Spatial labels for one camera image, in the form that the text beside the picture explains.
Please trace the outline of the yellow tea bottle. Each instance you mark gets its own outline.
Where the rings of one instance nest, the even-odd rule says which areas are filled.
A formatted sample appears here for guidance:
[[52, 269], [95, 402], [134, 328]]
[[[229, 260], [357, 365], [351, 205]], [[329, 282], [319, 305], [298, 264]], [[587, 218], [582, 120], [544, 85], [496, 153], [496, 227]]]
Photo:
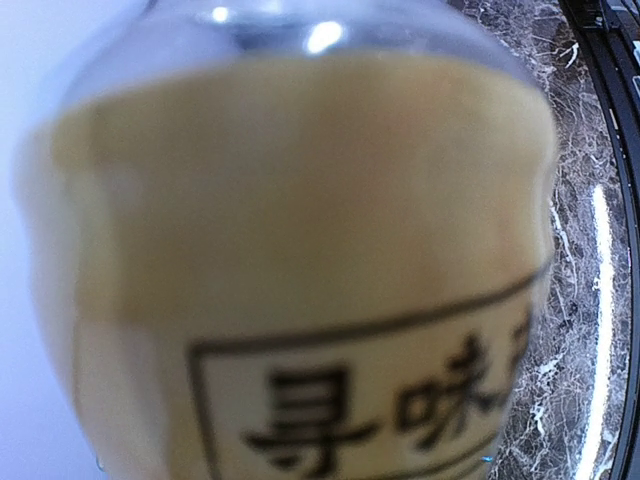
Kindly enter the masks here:
[[111, 479], [483, 479], [548, 291], [553, 112], [442, 1], [154, 1], [18, 149]]

